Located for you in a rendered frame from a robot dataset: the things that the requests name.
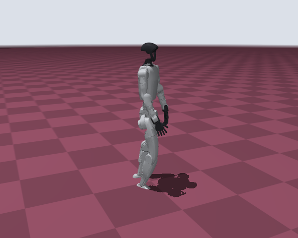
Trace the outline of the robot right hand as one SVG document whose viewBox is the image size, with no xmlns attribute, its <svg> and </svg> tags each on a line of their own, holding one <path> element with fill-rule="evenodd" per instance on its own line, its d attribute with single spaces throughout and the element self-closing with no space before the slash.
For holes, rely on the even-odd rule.
<svg viewBox="0 0 298 238">
<path fill-rule="evenodd" d="M 157 116 L 157 118 L 158 118 L 158 116 Z M 151 118 L 151 121 L 153 122 L 152 118 Z M 158 136 L 159 136 L 159 132 L 160 132 L 161 136 L 162 136 L 162 133 L 163 133 L 163 135 L 165 135 L 164 131 L 167 133 L 167 131 L 165 130 L 164 127 L 168 128 L 168 126 L 162 124 L 162 123 L 160 122 L 160 119 L 159 119 L 159 118 L 158 118 L 158 121 L 155 122 L 155 123 L 153 122 L 153 124 L 155 124 L 155 129 L 156 129 L 156 131 L 157 131 L 157 133 L 158 133 Z M 163 131 L 163 130 L 164 130 L 164 131 Z M 162 133 L 161 133 L 161 131 L 162 131 Z"/>
</svg>

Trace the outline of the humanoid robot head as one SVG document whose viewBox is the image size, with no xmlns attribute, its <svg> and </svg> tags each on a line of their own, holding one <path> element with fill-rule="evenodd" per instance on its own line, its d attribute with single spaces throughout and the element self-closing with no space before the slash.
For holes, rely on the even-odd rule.
<svg viewBox="0 0 298 238">
<path fill-rule="evenodd" d="M 156 50 L 158 49 L 158 46 L 154 43 L 145 43 L 141 47 L 141 51 L 145 51 L 147 54 L 150 54 L 150 59 L 146 59 L 144 64 L 142 66 L 146 66 L 145 64 L 150 63 L 149 66 L 154 66 L 152 65 L 152 61 L 156 60 Z M 153 53 L 153 55 L 152 55 Z"/>
</svg>

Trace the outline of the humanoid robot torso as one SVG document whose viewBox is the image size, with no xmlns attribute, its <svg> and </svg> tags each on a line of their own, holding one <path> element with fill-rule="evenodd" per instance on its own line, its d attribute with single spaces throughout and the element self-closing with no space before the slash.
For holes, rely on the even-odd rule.
<svg viewBox="0 0 298 238">
<path fill-rule="evenodd" d="M 151 95 L 151 102 L 153 103 L 153 100 L 156 98 L 157 95 L 157 87 L 158 87 L 158 79 L 159 79 L 159 74 L 158 74 L 158 68 L 156 65 L 154 66 L 149 66 L 150 63 L 145 64 L 146 66 L 140 66 L 139 70 L 146 68 L 148 69 L 149 72 L 149 77 L 148 77 L 148 89 L 147 89 L 147 93 L 149 93 Z M 139 96 L 140 96 L 140 100 L 141 99 L 141 93 L 140 93 L 140 83 L 139 83 L 139 79 L 138 79 L 138 85 L 139 85 Z M 144 107 L 144 102 L 143 102 L 143 106 L 140 109 L 140 118 L 142 115 L 146 114 L 147 118 L 151 118 L 149 116 L 149 112 L 147 112 L 146 108 Z"/>
</svg>

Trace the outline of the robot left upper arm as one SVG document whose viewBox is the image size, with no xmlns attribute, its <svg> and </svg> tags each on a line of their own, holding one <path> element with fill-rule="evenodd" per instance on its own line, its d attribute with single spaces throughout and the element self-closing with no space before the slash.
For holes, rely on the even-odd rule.
<svg viewBox="0 0 298 238">
<path fill-rule="evenodd" d="M 156 65 L 157 68 L 158 68 L 158 72 L 159 72 L 159 66 Z M 159 74 L 159 73 L 158 73 Z M 158 87 L 157 87 L 157 93 L 163 91 L 163 86 L 160 84 L 160 76 L 159 76 L 159 79 L 158 79 Z"/>
</svg>

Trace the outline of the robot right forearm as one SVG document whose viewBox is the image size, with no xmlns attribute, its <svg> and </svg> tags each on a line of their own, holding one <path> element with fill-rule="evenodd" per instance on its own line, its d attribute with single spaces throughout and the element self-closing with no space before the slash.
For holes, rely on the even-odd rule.
<svg viewBox="0 0 298 238">
<path fill-rule="evenodd" d="M 157 122 L 158 118 L 153 108 L 153 103 L 151 102 L 150 94 L 144 94 L 144 107 L 146 108 L 147 112 L 149 112 L 149 116 L 152 118 L 153 122 Z"/>
</svg>

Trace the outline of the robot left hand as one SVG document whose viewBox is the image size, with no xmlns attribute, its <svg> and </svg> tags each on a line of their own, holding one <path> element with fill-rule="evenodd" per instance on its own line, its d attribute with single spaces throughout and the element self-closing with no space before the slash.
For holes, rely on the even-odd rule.
<svg viewBox="0 0 298 238">
<path fill-rule="evenodd" d="M 164 105 L 164 110 L 162 110 L 164 112 L 164 125 L 168 124 L 168 106 Z"/>
</svg>

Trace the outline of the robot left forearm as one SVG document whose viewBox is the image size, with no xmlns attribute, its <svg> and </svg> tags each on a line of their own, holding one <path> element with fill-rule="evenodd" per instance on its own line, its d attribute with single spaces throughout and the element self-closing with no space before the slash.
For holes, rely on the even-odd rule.
<svg viewBox="0 0 298 238">
<path fill-rule="evenodd" d="M 168 104 L 166 103 L 165 96 L 164 96 L 164 91 L 157 93 L 157 96 L 158 96 L 159 102 L 161 104 L 161 108 L 164 110 L 164 105 L 168 106 Z"/>
</svg>

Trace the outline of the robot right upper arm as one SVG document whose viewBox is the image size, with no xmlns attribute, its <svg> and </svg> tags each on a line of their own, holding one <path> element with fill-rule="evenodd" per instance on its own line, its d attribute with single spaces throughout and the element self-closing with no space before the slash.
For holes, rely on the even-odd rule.
<svg viewBox="0 0 298 238">
<path fill-rule="evenodd" d="M 139 79 L 139 83 L 140 83 L 140 93 L 141 93 L 142 100 L 144 100 L 144 94 L 148 94 L 147 93 L 148 77 L 149 77 L 148 69 L 143 68 L 138 71 L 138 79 Z"/>
</svg>

